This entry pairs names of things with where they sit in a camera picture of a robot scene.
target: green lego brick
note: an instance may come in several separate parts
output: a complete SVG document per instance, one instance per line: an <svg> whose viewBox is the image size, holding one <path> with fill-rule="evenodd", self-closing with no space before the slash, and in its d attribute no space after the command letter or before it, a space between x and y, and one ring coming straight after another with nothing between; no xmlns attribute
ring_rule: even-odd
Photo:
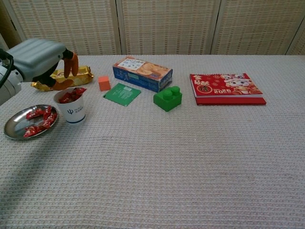
<svg viewBox="0 0 305 229"><path fill-rule="evenodd" d="M153 103L165 111L170 111L181 104L182 93L178 86L166 88L153 96Z"/></svg>

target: red candy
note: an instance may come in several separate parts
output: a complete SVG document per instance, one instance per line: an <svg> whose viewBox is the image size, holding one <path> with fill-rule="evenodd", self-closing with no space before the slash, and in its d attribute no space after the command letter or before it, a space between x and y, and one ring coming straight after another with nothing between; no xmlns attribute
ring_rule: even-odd
<svg viewBox="0 0 305 229"><path fill-rule="evenodd" d="M86 88L76 87L71 93L67 92L59 99L60 104L67 104L78 100L81 95L86 91Z"/></svg>
<svg viewBox="0 0 305 229"><path fill-rule="evenodd" d="M27 119L37 117L39 115L43 115L43 121L39 123L37 126L26 127L25 134L23 136L31 137L33 135L40 133L41 131L44 131L45 129L49 129L57 117L57 114L56 113L52 114L51 110L52 110L51 106L48 106L44 111L39 108L36 110L36 112L27 113L26 116Z"/></svg>
<svg viewBox="0 0 305 229"><path fill-rule="evenodd" d="M31 119L31 118L43 115L43 113L44 113L43 110L41 108L38 108L35 111L28 112L26 118Z"/></svg>

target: green packet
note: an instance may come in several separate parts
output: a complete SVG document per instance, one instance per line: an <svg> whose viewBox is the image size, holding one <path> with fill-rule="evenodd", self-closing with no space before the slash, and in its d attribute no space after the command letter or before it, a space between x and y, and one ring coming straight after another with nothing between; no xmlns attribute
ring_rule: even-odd
<svg viewBox="0 0 305 229"><path fill-rule="evenodd" d="M118 83L103 97L123 106L128 106L140 93L140 90Z"/></svg>

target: stainless steel dish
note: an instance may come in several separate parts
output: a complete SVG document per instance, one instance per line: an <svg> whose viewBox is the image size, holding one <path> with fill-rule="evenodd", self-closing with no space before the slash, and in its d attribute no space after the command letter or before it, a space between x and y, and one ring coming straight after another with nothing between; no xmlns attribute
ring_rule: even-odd
<svg viewBox="0 0 305 229"><path fill-rule="evenodd" d="M43 117L42 116L38 116L35 118L32 118L30 120L26 119L26 115L28 112L30 111L35 111L38 108L41 108L42 110L45 110L49 105L45 105L45 104L40 104L40 105L36 105L36 106L31 106L28 107L18 113L16 113L15 115L13 115L12 118L10 118L5 126L4 126L4 134L11 138L11 139L17 139L17 140L27 140L29 138L32 137L36 137L44 132L46 132L49 129L46 129L44 131L41 131L40 133L30 136L30 137L24 137L24 133L25 133L25 128L28 126L33 126L33 125L38 125L39 123L41 123L43 121ZM55 107L51 106L51 112L57 113L57 110ZM56 119L54 120L54 122L51 124L50 129L52 128L52 126L56 123L58 119L58 114Z"/></svg>

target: red calendar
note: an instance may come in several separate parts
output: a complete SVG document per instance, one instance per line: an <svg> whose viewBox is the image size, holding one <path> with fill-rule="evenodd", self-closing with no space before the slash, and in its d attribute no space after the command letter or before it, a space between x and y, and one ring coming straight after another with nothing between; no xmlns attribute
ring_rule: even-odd
<svg viewBox="0 0 305 229"><path fill-rule="evenodd" d="M190 74L197 105L266 104L246 74Z"/></svg>

